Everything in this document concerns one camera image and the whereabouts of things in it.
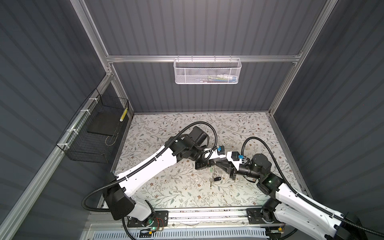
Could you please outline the black headed key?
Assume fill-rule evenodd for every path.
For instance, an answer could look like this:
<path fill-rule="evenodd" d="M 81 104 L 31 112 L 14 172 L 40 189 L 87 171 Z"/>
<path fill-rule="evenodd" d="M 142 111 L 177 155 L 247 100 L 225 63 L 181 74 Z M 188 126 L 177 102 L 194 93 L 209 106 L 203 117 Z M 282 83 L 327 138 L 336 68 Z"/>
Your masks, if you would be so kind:
<path fill-rule="evenodd" d="M 221 177 L 209 178 L 210 187 L 212 187 L 213 183 L 221 181 Z"/>

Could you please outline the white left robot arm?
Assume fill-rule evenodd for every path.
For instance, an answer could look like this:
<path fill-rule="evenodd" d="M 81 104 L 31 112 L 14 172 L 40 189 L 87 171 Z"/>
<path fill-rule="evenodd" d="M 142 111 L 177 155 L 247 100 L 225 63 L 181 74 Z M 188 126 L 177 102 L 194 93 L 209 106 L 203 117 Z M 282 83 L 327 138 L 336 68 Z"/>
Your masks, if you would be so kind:
<path fill-rule="evenodd" d="M 213 164 L 214 158 L 225 155 L 223 146 L 215 145 L 209 149 L 204 145 L 208 141 L 209 136 L 195 126 L 188 134 L 180 132 L 171 137 L 157 152 L 132 169 L 118 175 L 110 174 L 107 178 L 110 187 L 103 191 L 103 197 L 113 219 L 118 221 L 132 217 L 149 225 L 155 217 L 155 211 L 148 201 L 135 199 L 135 192 L 161 171 L 181 160 L 192 160 L 196 169 L 200 169 Z"/>

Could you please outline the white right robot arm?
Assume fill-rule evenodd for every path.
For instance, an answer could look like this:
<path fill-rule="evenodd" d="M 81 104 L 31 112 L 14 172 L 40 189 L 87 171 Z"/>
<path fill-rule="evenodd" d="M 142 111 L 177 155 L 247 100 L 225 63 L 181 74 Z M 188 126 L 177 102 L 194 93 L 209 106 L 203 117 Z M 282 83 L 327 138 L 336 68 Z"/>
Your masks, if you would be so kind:
<path fill-rule="evenodd" d="M 262 206 L 266 223 L 275 220 L 288 224 L 316 240 L 366 240 L 360 220 L 354 215 L 343 215 L 290 188 L 271 172 L 272 164 L 263 154 L 247 159 L 237 152 L 211 158 L 216 166 L 231 179 L 237 175 L 255 179 L 257 187 L 270 198 Z"/>

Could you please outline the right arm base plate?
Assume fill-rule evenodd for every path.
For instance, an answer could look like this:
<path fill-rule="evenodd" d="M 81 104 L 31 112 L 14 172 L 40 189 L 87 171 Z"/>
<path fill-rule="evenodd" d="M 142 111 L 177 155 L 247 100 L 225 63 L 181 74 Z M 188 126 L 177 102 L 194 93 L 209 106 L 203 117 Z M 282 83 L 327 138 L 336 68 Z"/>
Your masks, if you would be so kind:
<path fill-rule="evenodd" d="M 247 208 L 247 218 L 250 224 L 281 224 L 272 213 L 263 212 L 262 208 Z"/>

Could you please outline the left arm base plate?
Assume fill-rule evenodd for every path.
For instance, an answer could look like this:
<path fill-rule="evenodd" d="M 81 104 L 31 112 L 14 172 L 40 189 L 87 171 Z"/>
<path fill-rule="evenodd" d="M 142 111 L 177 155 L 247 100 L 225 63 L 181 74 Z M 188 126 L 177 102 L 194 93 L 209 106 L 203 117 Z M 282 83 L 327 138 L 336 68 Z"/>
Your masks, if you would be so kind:
<path fill-rule="evenodd" d="M 128 228 L 141 228 L 141 227 L 166 227 L 169 220 L 169 211 L 155 211 L 150 214 L 144 221 L 139 221 L 136 218 L 127 218 Z"/>

